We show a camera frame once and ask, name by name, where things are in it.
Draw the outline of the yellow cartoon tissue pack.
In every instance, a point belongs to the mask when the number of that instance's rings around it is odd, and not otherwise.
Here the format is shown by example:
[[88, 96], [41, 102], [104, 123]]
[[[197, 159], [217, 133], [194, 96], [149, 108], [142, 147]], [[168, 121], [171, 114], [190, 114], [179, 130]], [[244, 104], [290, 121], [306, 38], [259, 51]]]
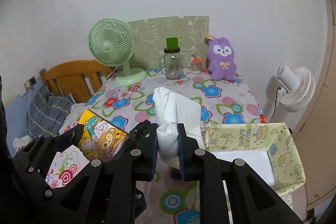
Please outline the yellow cartoon tissue pack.
[[108, 121], [86, 109], [75, 128], [73, 144], [88, 160], [111, 161], [129, 139], [127, 123], [120, 115]]

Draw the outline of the black plastic bag bundle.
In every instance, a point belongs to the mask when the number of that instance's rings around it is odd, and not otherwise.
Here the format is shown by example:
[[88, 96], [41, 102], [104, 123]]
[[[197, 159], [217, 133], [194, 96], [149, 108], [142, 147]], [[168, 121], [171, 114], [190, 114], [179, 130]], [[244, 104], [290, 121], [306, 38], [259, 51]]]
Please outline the black plastic bag bundle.
[[150, 130], [151, 130], [151, 122], [146, 119], [143, 122], [140, 122], [138, 125], [136, 125], [132, 130], [130, 130], [129, 136], [132, 137], [133, 139], [139, 140], [150, 134]]

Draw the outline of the crumpled white cloth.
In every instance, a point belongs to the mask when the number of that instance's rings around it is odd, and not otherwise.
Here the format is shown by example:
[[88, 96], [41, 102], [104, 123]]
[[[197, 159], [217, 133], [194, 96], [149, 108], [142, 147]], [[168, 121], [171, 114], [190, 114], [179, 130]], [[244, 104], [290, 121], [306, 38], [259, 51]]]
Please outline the crumpled white cloth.
[[29, 135], [23, 136], [21, 138], [15, 138], [13, 140], [13, 147], [15, 149], [15, 152], [19, 152], [26, 145], [28, 145], [31, 141], [32, 139]]

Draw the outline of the grey plaid pillow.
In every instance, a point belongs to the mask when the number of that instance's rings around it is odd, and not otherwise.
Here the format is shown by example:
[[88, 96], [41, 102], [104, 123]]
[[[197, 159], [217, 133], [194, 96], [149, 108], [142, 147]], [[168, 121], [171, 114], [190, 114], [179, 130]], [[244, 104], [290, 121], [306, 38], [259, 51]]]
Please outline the grey plaid pillow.
[[75, 101], [71, 95], [57, 96], [42, 86], [31, 101], [26, 115], [27, 131], [34, 139], [39, 135], [58, 135]]

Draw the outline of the yellow patterned storage box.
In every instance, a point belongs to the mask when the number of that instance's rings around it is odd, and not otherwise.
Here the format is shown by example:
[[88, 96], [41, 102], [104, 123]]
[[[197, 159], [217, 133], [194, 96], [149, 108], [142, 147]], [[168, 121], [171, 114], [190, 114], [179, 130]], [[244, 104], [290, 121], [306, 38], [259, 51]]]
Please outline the yellow patterned storage box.
[[291, 194], [305, 185], [299, 153], [284, 123], [212, 124], [203, 141], [218, 159], [244, 160], [290, 207]]

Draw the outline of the floral tablecloth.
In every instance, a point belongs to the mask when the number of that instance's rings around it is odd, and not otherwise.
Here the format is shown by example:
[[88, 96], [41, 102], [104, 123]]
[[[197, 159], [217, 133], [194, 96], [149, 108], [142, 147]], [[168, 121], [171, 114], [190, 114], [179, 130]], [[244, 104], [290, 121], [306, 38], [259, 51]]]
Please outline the floral tablecloth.
[[[181, 123], [186, 101], [198, 105], [193, 125], [204, 130], [212, 124], [264, 124], [266, 117], [240, 77], [214, 81], [207, 69], [198, 75], [185, 70], [179, 80], [168, 80], [159, 69], [147, 71], [146, 79], [131, 86], [107, 81], [89, 100], [77, 104], [60, 128], [64, 133], [74, 127], [84, 109], [96, 113], [113, 125], [129, 131], [149, 120], [157, 124]], [[147, 207], [137, 223], [198, 223], [197, 185], [177, 180], [176, 169], [157, 160], [154, 180], [139, 182]]]

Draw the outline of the white bedding heap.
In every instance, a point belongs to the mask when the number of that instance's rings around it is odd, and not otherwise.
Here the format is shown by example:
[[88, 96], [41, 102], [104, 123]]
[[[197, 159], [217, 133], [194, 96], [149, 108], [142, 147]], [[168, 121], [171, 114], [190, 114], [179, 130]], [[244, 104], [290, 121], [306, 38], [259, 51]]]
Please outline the white bedding heap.
[[76, 103], [71, 106], [70, 113], [67, 115], [63, 125], [59, 129], [59, 135], [64, 134], [65, 132], [74, 128], [77, 125], [84, 109], [85, 103]]

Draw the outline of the beige door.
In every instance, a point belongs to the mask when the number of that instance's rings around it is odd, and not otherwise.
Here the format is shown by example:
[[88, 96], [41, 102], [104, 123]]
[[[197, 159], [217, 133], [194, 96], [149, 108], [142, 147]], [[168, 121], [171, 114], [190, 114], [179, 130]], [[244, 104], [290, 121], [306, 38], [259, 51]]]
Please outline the beige door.
[[335, 0], [326, 0], [325, 57], [312, 101], [294, 130], [306, 176], [307, 210], [335, 195]]

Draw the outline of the white standing fan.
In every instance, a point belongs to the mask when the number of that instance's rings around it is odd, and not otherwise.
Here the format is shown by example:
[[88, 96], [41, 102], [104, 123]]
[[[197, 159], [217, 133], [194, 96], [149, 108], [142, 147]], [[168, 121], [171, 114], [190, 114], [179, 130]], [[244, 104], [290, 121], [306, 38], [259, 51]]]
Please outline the white standing fan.
[[307, 67], [290, 69], [288, 65], [281, 64], [275, 70], [274, 78], [279, 87], [276, 90], [274, 109], [272, 115], [268, 116], [268, 121], [274, 117], [278, 105], [289, 113], [296, 113], [312, 100], [316, 83]]

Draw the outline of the small jar with orange lid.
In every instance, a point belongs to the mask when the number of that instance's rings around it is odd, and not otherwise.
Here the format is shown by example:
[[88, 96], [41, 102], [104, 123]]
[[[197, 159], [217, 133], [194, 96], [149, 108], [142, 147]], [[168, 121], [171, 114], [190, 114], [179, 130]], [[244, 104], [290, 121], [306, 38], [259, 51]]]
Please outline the small jar with orange lid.
[[198, 74], [202, 71], [202, 63], [203, 59], [197, 56], [192, 55], [191, 56], [191, 62], [190, 62], [190, 71], [191, 73]]

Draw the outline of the purple plush bunny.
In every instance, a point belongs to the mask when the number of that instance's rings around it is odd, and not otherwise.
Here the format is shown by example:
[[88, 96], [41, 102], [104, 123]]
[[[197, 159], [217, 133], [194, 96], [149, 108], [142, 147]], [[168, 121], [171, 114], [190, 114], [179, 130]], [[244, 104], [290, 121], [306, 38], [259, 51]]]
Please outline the purple plush bunny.
[[235, 52], [227, 38], [214, 38], [209, 41], [207, 59], [208, 69], [214, 81], [236, 79], [237, 65], [234, 61]]

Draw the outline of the glass jar with green lid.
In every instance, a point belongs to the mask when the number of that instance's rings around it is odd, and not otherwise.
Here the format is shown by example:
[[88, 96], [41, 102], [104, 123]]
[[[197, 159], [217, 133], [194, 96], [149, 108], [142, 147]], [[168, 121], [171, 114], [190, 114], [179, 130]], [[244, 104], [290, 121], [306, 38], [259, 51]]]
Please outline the glass jar with green lid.
[[181, 49], [178, 38], [167, 38], [164, 55], [160, 58], [161, 71], [168, 80], [179, 80], [182, 77]]

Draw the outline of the green desk fan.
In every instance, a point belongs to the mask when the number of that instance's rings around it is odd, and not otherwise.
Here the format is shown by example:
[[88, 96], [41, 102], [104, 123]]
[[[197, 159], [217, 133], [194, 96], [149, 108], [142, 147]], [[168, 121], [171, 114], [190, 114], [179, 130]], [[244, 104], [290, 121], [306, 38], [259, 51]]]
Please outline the green desk fan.
[[133, 85], [147, 76], [144, 69], [129, 65], [134, 53], [135, 35], [125, 22], [114, 18], [99, 20], [88, 34], [88, 48], [100, 64], [115, 68], [122, 66], [122, 72], [115, 76], [117, 85]]

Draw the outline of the green patterned cardboard panel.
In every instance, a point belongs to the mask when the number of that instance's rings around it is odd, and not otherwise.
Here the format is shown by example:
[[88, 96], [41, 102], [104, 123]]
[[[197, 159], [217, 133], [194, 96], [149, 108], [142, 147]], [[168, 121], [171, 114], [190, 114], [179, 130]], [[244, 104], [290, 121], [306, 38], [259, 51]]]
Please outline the green patterned cardboard panel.
[[177, 38], [184, 68], [190, 67], [193, 56], [206, 60], [208, 45], [205, 34], [209, 33], [209, 22], [208, 16], [172, 16], [129, 22], [135, 37], [130, 66], [159, 68], [160, 59], [167, 47], [167, 38]]

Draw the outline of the wall power socket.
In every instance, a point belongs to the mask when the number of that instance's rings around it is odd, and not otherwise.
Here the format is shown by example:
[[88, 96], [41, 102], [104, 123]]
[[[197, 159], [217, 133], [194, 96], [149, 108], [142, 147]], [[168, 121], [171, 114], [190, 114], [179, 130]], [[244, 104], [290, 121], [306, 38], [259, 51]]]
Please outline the wall power socket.
[[24, 83], [25, 90], [30, 90], [37, 83], [36, 78], [33, 76]]

